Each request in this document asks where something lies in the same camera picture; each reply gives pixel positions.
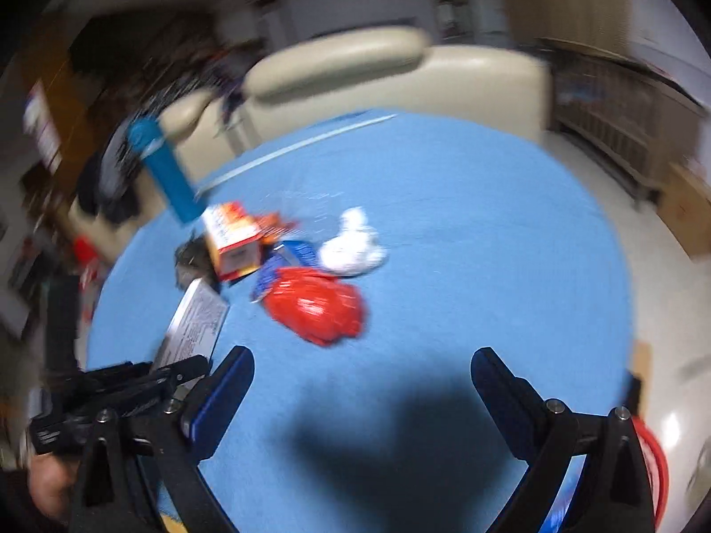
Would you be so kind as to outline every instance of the human hand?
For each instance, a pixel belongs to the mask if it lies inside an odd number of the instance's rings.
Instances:
[[[27,486],[40,513],[55,521],[67,520],[78,468],[79,461],[63,461],[51,453],[32,457]]]

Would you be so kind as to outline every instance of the white plush toy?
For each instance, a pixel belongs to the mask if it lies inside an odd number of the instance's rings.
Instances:
[[[319,261],[326,270],[338,276],[355,276],[368,272],[385,260],[387,252],[378,246],[378,233],[367,225],[362,208],[349,208],[340,215],[340,232],[324,242]]]

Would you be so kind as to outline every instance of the metal screw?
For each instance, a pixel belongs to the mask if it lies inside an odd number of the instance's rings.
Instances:
[[[100,423],[106,423],[113,417],[114,411],[110,411],[109,409],[102,409],[99,411],[99,414],[96,416],[96,420]]]
[[[557,398],[549,398],[545,402],[545,407],[555,415],[560,415],[563,411],[565,411],[563,401],[559,401]]]
[[[630,412],[627,410],[627,407],[624,406],[618,406],[615,407],[615,416],[620,420],[620,421],[628,421],[629,418],[632,416]]]
[[[178,411],[180,411],[182,405],[182,401],[179,401],[177,398],[172,398],[170,402],[168,402],[166,408],[163,409],[163,412],[165,412],[166,415],[172,415],[173,413],[177,413]]]

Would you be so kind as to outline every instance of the red plastic bag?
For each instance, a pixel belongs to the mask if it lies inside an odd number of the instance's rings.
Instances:
[[[276,273],[263,300],[274,320],[321,347],[360,334],[365,310],[355,286],[315,268],[285,266]]]

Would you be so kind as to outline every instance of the small orange box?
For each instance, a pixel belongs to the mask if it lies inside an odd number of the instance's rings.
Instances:
[[[203,222],[205,243],[221,281],[233,281],[260,267],[262,230],[239,203],[207,208]]]

